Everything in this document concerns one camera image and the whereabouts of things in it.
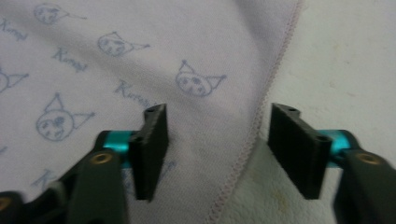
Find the metal rivet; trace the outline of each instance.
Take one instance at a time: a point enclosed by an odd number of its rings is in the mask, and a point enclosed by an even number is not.
[[[356,157],[359,160],[364,161],[366,163],[370,163],[372,165],[378,165],[381,163],[381,160],[379,158],[372,156],[370,154],[359,153],[359,154],[356,154]]]
[[[11,199],[7,197],[0,198],[0,211],[3,211],[11,204]]]
[[[101,164],[101,163],[111,161],[112,158],[113,158],[113,156],[111,154],[101,153],[101,154],[97,154],[94,157],[92,157],[90,159],[90,162],[92,164]]]

